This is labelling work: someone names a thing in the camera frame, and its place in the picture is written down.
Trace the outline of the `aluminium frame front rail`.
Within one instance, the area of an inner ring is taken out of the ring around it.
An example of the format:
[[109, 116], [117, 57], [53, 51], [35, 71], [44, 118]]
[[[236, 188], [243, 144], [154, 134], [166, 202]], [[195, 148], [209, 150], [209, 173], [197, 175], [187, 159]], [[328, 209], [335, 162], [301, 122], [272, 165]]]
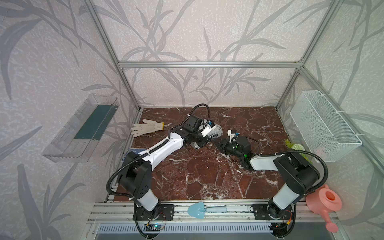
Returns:
[[[242, 199], [242, 200], [205, 200], [206, 207], [224, 206], [226, 213], [207, 213], [200, 220], [189, 216], [188, 208], [198, 203], [194, 201], [163, 201], [163, 204], [174, 205], [173, 220], [167, 223], [251, 223], [257, 220], [251, 212], [251, 205], [266, 204], [267, 199]], [[96, 203], [88, 217], [88, 223], [133, 223], [134, 202], [108, 202]]]

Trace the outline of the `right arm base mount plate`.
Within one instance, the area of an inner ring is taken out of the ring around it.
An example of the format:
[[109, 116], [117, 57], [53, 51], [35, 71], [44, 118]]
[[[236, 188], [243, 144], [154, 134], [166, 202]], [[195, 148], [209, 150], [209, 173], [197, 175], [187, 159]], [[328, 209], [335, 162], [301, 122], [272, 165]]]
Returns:
[[293, 217], [294, 210], [292, 206], [281, 210], [278, 207], [270, 206], [269, 204], [253, 204], [249, 210], [254, 214], [255, 220], [265, 221], [288, 221]]

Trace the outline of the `white work glove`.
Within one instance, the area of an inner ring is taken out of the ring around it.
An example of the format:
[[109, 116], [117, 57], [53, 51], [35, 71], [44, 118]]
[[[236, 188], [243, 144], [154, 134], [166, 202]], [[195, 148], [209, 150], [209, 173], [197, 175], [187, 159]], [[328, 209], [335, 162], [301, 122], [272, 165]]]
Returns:
[[143, 123], [133, 125], [133, 127], [131, 128], [131, 135], [135, 138], [145, 134], [163, 131], [164, 126], [164, 122], [158, 123], [156, 121], [144, 119]]

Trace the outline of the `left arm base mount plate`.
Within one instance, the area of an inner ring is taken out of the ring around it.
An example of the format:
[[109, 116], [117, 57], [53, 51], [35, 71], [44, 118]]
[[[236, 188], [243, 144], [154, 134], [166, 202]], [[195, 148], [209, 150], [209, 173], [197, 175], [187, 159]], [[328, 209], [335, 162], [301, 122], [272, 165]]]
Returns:
[[155, 206], [152, 211], [148, 211], [144, 207], [134, 205], [134, 220], [137, 221], [172, 221], [175, 213], [175, 205], [160, 204]]

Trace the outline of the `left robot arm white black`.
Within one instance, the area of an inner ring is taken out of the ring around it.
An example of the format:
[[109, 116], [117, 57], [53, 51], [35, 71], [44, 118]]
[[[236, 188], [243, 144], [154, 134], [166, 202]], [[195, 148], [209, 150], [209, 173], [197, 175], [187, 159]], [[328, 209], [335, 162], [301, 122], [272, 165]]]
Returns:
[[169, 130], [162, 141], [139, 154], [127, 154], [123, 165], [108, 179], [107, 193], [128, 197], [148, 212], [158, 210], [160, 201], [151, 190], [152, 171], [186, 145], [203, 147], [210, 140], [208, 134], [212, 128], [209, 106], [196, 105], [182, 123]]

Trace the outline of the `pink watering can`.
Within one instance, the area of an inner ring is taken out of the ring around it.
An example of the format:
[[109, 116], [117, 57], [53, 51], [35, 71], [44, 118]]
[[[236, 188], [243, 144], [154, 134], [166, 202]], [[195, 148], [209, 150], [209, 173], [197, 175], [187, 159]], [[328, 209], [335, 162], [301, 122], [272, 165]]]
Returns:
[[332, 222], [329, 213], [339, 211], [343, 205], [342, 200], [327, 184], [307, 195], [306, 204], [313, 213], [323, 218], [329, 232], [337, 233], [339, 231], [339, 227]]

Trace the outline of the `artificial flower pot plant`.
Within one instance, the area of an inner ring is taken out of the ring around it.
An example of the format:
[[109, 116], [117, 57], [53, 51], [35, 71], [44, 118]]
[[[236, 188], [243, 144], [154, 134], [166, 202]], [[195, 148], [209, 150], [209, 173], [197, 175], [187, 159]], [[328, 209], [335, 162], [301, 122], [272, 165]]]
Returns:
[[301, 144], [292, 143], [289, 139], [284, 140], [287, 148], [298, 151], [305, 151], [305, 147]]

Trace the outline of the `silver aluminium poker case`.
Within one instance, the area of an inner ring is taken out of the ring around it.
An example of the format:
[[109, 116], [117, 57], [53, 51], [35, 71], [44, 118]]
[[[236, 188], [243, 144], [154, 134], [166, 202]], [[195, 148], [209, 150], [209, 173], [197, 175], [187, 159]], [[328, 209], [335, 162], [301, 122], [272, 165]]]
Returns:
[[198, 130], [193, 135], [190, 145], [195, 149], [201, 149], [211, 140], [217, 139], [223, 135], [223, 130], [220, 125], [209, 125], [206, 124], [201, 130]]

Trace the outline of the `left green circuit board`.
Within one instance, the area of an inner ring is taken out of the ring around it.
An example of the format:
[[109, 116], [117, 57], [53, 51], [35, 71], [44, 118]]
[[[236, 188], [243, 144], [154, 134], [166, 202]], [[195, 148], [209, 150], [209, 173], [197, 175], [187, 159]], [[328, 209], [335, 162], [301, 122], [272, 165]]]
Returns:
[[146, 232], [160, 232], [164, 230], [166, 227], [166, 223], [147, 223], [145, 224], [145, 231]]

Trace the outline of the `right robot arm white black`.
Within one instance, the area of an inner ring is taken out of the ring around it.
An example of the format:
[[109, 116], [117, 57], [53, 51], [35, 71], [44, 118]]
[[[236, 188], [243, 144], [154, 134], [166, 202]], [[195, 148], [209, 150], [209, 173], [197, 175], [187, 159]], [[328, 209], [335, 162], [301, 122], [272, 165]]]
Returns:
[[274, 218], [327, 181], [328, 166], [318, 155], [303, 150], [257, 155], [252, 152], [249, 140], [244, 136], [221, 137], [213, 143], [222, 154], [237, 157], [248, 171], [279, 172], [285, 183], [268, 205], [269, 214]]

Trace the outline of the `blue patterned work glove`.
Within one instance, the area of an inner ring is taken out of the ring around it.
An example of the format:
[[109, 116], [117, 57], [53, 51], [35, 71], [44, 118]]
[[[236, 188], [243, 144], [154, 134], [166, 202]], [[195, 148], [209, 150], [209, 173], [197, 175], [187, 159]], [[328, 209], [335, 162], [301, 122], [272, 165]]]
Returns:
[[130, 148], [130, 149], [128, 149], [127, 151], [128, 152], [133, 152], [133, 153], [135, 153], [135, 154], [139, 154], [139, 153], [141, 153], [141, 152], [143, 152], [143, 151], [146, 151], [147, 149], [137, 149], [137, 148]]

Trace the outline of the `clear plastic wall shelf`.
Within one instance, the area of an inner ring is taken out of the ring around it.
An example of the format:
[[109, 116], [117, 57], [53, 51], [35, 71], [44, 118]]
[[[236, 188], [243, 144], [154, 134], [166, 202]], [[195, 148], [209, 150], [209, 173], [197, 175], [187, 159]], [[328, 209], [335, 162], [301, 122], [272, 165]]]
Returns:
[[54, 163], [86, 163], [119, 106], [117, 97], [89, 94], [42, 155]]

